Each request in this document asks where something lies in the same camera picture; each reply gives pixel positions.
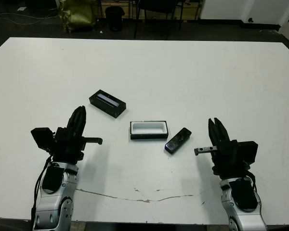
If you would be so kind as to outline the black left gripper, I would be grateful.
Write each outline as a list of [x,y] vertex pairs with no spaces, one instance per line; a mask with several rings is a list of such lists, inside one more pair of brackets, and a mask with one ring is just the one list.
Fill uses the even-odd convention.
[[51,155],[54,162],[64,162],[76,165],[83,160],[84,149],[87,143],[102,145],[102,138],[83,137],[86,124],[85,106],[74,110],[68,121],[68,128],[58,128],[54,136],[54,145]]

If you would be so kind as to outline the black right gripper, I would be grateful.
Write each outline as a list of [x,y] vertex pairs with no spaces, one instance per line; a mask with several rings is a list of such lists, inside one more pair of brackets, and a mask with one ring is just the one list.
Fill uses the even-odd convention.
[[213,146],[195,148],[195,155],[210,153],[213,174],[222,180],[247,176],[252,164],[252,142],[230,141],[222,122],[218,118],[214,118],[214,122],[211,119],[208,121],[209,138]]

